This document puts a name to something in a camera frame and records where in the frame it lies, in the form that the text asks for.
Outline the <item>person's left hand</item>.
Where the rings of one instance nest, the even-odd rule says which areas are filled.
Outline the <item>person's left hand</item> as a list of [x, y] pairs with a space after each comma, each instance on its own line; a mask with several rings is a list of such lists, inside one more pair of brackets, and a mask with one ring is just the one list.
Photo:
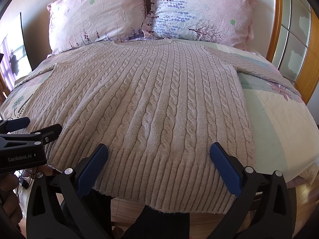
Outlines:
[[[47, 165], [25, 169], [22, 171], [22, 176], [34, 178], [39, 172], [43, 172], [45, 175], [52, 175], [53, 169]], [[1, 205], [12, 224], [21, 232], [19, 223], [23, 218], [23, 214], [18, 196], [14, 193], [19, 184], [19, 178], [15, 175], [15, 172], [1, 174]]]

